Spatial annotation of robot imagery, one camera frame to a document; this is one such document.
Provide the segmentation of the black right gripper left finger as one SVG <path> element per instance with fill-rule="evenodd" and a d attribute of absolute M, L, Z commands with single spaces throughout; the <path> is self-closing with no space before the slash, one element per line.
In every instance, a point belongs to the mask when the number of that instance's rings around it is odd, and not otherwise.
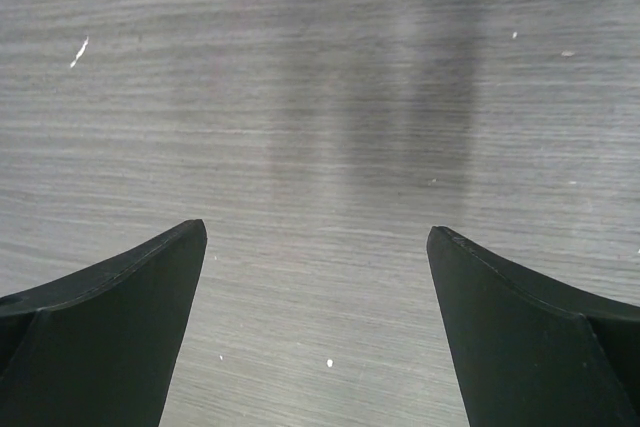
<path fill-rule="evenodd" d="M 206 246 L 187 220 L 2 297 L 2 425 L 159 425 Z"/>

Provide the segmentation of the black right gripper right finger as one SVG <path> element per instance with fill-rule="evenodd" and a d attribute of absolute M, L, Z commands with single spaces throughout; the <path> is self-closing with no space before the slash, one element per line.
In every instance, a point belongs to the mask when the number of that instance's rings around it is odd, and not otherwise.
<path fill-rule="evenodd" d="M 426 251 L 470 425 L 638 425 L 638 307 L 448 227 L 431 229 Z"/>

